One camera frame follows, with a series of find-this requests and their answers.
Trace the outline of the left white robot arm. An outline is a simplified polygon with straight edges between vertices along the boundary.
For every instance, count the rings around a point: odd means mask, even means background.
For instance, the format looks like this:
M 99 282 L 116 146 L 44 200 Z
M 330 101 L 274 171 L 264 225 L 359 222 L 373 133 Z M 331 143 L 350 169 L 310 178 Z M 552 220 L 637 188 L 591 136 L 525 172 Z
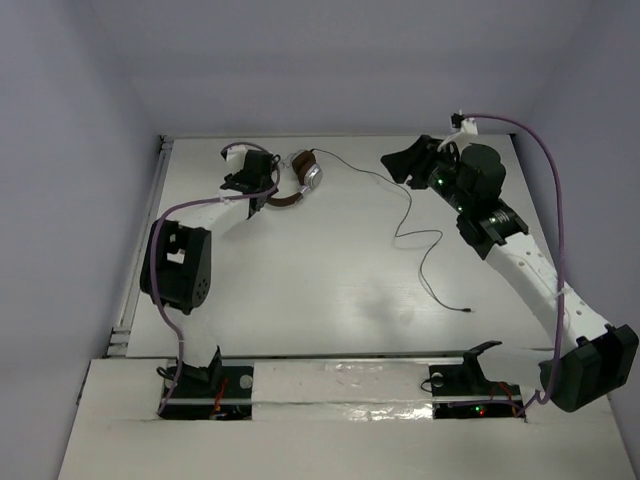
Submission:
M 212 286 L 213 244 L 255 216 L 277 192 L 279 156 L 238 144 L 223 149 L 227 167 L 216 193 L 168 207 L 152 224 L 140 274 L 148 295 L 177 343 L 176 365 L 200 394 L 215 392 L 221 368 L 207 320 L 196 313 Z

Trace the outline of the brown silver headphones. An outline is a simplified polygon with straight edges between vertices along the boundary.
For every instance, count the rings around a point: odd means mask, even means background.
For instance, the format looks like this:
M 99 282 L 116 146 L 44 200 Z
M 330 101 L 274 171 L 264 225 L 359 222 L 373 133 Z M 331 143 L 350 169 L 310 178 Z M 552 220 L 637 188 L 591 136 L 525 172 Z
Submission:
M 276 208 L 287 208 L 299 203 L 306 194 L 316 189 L 323 178 L 323 171 L 312 150 L 300 150 L 291 154 L 286 161 L 298 181 L 299 190 L 287 197 L 269 197 L 266 203 Z

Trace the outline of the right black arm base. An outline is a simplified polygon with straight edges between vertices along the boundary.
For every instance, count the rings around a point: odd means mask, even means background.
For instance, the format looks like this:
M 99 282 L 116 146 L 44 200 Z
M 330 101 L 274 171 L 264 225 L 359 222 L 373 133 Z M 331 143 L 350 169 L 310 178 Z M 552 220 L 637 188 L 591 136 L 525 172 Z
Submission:
M 498 341 L 484 342 L 465 351 L 459 364 L 429 367 L 420 389 L 432 397 L 435 420 L 524 418 L 520 388 L 489 381 L 481 370 L 478 357 L 499 345 Z

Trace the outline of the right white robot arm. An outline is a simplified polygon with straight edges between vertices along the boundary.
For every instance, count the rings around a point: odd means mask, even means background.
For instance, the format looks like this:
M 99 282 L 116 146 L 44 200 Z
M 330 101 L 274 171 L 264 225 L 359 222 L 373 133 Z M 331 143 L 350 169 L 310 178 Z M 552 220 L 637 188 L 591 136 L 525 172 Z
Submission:
M 506 381 L 575 412 L 626 383 L 638 335 L 628 325 L 612 325 L 561 278 L 528 225 L 501 199 L 506 169 L 495 149 L 460 148 L 422 135 L 407 149 L 382 156 L 381 163 L 396 184 L 432 189 L 456 211 L 460 236 L 518 294 L 553 342 L 549 351 L 499 340 L 465 351 L 466 388 L 483 393 Z

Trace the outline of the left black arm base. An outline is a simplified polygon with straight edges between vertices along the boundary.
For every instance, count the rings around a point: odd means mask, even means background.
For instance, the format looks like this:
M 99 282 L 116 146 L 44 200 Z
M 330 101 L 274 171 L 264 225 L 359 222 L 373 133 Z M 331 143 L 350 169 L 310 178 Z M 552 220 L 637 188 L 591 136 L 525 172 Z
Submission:
M 164 420 L 235 421 L 252 419 L 254 366 L 224 363 L 220 350 L 206 367 L 184 364 L 177 384 L 177 366 L 157 367 L 164 387 L 159 417 Z

